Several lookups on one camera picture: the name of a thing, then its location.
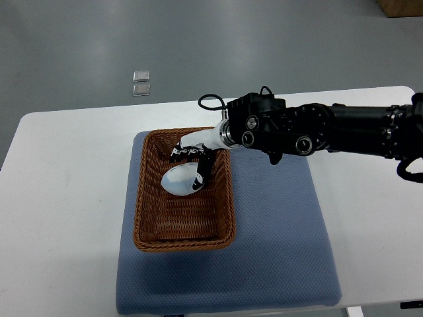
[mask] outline black robotic arm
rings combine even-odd
[[[267,87],[227,103],[229,131],[235,144],[258,149],[277,164],[284,153],[307,156],[315,151],[351,152],[400,160],[397,173],[423,182],[407,166],[423,157],[423,94],[412,104],[354,107],[304,104],[286,108]]]

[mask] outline screw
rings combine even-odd
[[[255,116],[251,116],[247,119],[247,128],[250,130],[255,129],[258,124],[258,119]]]

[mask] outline brown woven basket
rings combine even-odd
[[[144,252],[197,251],[224,248],[235,237],[235,212],[229,151],[216,153],[209,182],[198,192],[175,196],[161,187],[173,147],[183,135],[206,128],[163,129],[144,139],[134,243]]]

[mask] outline gray floor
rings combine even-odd
[[[261,85],[417,92],[422,67],[423,18],[386,18],[374,0],[0,0],[0,166],[29,112],[236,97]],[[132,97],[140,69],[151,95]],[[423,314],[398,304],[364,312]]]

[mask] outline black cable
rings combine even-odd
[[[413,163],[416,159],[417,158],[400,161],[397,167],[397,174],[403,180],[409,180],[411,182],[416,183],[423,183],[423,173],[410,173],[406,171],[406,168],[409,167],[410,164]]]
[[[204,105],[202,104],[202,101],[203,101],[204,99],[206,99],[206,98],[210,98],[210,97],[213,97],[213,98],[215,98],[215,99],[218,99],[218,100],[220,101],[220,103],[221,103],[221,105],[222,105],[222,106],[221,106],[221,107],[214,107],[214,108],[204,106]],[[205,94],[203,97],[201,97],[200,99],[198,99],[198,105],[199,105],[201,108],[203,108],[203,109],[206,109],[206,110],[211,110],[211,111],[223,110],[223,109],[226,109],[226,108],[227,108],[227,106],[225,105],[225,102],[223,101],[223,99],[222,99],[220,96],[216,95],[216,94]]]
[[[260,94],[263,94],[263,90],[264,90],[264,89],[266,89],[266,90],[268,91],[268,93],[269,93],[269,94],[273,94],[273,92],[272,92],[272,91],[270,90],[270,88],[269,88],[269,87],[267,87],[267,86],[263,86],[263,87],[262,87],[262,90],[260,90]]]

